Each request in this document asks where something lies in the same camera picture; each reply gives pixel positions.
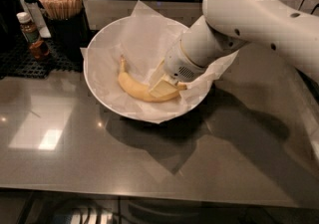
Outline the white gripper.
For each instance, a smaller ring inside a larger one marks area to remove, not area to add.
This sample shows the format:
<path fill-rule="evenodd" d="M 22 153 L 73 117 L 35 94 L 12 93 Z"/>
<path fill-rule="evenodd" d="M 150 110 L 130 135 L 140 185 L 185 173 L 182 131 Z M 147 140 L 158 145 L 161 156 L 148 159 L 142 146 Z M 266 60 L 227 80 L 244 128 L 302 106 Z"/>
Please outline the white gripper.
<path fill-rule="evenodd" d="M 177 81 L 189 83 L 201 76 L 207 69 L 207 55 L 198 48 L 188 51 L 177 40 L 166 52 L 149 79 L 149 93 L 161 98 L 177 90 Z"/>

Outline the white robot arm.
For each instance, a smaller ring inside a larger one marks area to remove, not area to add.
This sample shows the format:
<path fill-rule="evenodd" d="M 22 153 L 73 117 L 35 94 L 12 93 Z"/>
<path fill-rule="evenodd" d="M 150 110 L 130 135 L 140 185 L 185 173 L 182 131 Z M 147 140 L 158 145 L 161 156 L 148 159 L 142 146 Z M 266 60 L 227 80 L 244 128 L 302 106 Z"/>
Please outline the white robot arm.
<path fill-rule="evenodd" d="M 165 53 L 150 78 L 149 93 L 171 94 L 192 82 L 215 60 L 247 43 L 272 50 L 313 81 L 319 81 L 319 17 L 279 0 L 202 0 L 202 15 Z"/>

